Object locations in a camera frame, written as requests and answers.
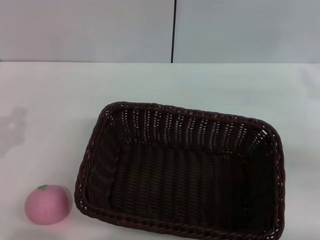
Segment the woven pattern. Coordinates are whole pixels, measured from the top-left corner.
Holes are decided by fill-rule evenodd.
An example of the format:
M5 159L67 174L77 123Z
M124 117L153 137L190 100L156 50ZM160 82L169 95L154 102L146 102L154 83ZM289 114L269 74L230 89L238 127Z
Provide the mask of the woven pattern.
M279 239L281 140L256 119L116 102L98 118L74 196L82 213L123 227L195 239Z

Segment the white wall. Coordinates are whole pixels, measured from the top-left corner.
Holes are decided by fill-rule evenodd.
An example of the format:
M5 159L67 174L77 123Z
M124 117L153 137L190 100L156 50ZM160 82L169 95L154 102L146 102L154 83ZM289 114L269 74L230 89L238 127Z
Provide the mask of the white wall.
M177 0L175 63L320 63L320 0Z
M172 0L0 0L0 61L169 63Z

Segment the green leaf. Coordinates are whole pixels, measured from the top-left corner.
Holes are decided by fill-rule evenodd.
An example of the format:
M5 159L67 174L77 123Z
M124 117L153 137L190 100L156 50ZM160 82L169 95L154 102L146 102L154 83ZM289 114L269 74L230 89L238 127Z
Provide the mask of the green leaf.
M48 187L48 184L42 185L42 186L38 186L38 189L45 190L47 187Z

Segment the toy peach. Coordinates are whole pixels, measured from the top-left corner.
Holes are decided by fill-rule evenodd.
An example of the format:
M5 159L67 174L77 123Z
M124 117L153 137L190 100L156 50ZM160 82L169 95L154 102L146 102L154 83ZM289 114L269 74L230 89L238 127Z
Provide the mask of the toy peach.
M63 220L69 213L70 203L64 187L42 185L27 197L26 216L35 224L50 225Z

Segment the basket rim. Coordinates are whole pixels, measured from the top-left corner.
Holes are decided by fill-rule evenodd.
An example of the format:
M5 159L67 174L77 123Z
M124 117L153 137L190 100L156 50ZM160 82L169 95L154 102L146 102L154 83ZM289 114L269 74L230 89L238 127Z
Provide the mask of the basket rim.
M90 158L89 153L93 147L93 143L99 139L99 132L101 127L108 124L110 116L125 110L138 109L147 111L159 111L161 113L181 114L185 116L192 116L194 118L202 119L215 119L219 122L244 124L247 126L256 127L265 130L268 134L272 134L276 144L277 152L277 185L275 186L274 193L277 201L275 203L274 212L278 218L277 222L272 223L272 228L261 234L247 234L241 232L226 232L214 228L205 228L198 225L189 225L182 223L175 223L169 221L158 220L155 218L141 217L136 215L129 215L123 212L117 212L113 209L104 209L92 204L89 204L86 197L81 194L86 189L86 165ZM162 105L157 103L140 103L140 102L126 102L118 101L107 105L100 113L97 123L92 131L89 143L86 147L82 163L79 168L77 180L75 183L74 201L76 207L84 214L91 218L96 218L101 221L134 229L141 229L149 232L170 234L185 238L194 239L230 239L239 238L242 240L266 239L272 237L277 240L281 237L285 226L285 169L284 169L284 154L281 143L281 138L278 132L268 123L256 118L245 117L241 115L223 114L219 112L203 111L196 109L187 109L171 105Z

